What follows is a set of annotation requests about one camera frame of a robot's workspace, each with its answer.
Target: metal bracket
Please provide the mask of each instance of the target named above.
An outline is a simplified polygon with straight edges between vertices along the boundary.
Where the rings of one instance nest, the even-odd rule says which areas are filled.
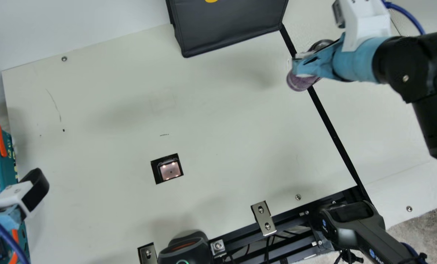
[[[212,250],[212,255],[214,257],[221,257],[226,253],[223,239],[210,243],[210,249]]]
[[[252,213],[254,214],[254,218],[256,222],[259,224],[261,228],[261,232],[263,236],[270,236],[277,232],[276,226],[274,225],[274,221],[272,220],[272,216],[269,211],[269,207],[267,206],[266,201],[259,202],[251,206]]]
[[[137,250],[141,264],[158,264],[155,245],[153,243],[139,247]]]

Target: blue cable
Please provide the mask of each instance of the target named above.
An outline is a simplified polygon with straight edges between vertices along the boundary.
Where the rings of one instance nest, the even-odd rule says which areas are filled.
[[[11,237],[11,235],[5,230],[4,227],[0,224],[0,235],[2,238],[10,245],[12,250],[16,252],[18,256],[18,260],[21,261],[22,264],[30,264],[29,260],[26,257],[26,254],[24,254],[24,251],[21,249],[21,247],[14,241],[14,239]]]
[[[416,28],[419,30],[419,33],[421,35],[425,35],[425,30],[423,29],[421,23],[419,23],[419,20],[416,19],[408,10],[405,10],[404,8],[400,7],[399,5],[393,4],[391,2],[386,2],[386,0],[382,0],[385,4],[385,7],[388,9],[393,9],[401,14],[405,15],[411,22],[416,26]]]
[[[411,247],[409,244],[406,244],[406,243],[401,243],[401,244],[403,244],[403,246],[406,247],[406,248],[409,250],[409,252],[411,253],[411,255],[413,255],[414,257],[419,257],[419,254],[416,252],[416,250],[413,249],[413,247]],[[417,261],[418,261],[420,264],[427,264],[427,262],[425,262],[425,260],[422,259],[422,258],[418,258]]]

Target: purple object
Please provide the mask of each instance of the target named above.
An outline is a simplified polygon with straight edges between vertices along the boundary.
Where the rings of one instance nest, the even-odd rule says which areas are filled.
[[[321,80],[321,78],[317,76],[297,77],[296,75],[292,74],[292,71],[290,71],[287,75],[288,86],[297,92],[306,91],[319,80]]]

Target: gray carpet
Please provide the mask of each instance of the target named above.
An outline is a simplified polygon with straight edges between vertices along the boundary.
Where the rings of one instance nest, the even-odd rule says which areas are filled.
[[[400,242],[410,244],[417,252],[427,254],[429,264],[437,264],[437,209],[408,220],[388,229],[388,233]],[[359,257],[364,257],[360,252],[354,251]],[[299,264],[332,264],[339,253],[334,252],[323,256],[313,257]],[[364,257],[364,263],[371,263]]]

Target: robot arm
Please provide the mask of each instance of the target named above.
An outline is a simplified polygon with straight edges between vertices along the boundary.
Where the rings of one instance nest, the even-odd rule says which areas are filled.
[[[326,47],[294,58],[287,82],[294,90],[305,90],[312,84],[308,80],[319,78],[389,84],[413,104],[429,152],[437,159],[437,32],[392,37],[383,4],[337,0],[336,22],[346,32]],[[378,25],[371,28],[375,21]],[[374,263],[425,263],[386,233],[383,217],[368,202],[328,205],[314,226],[335,247],[360,250]]]
[[[390,37],[382,5],[381,0],[337,0],[336,22],[347,31],[323,49],[294,58],[287,82],[295,90],[311,85],[302,81],[308,76],[389,84],[413,104],[429,152],[437,159],[437,32]],[[380,25],[371,28],[372,22]]]

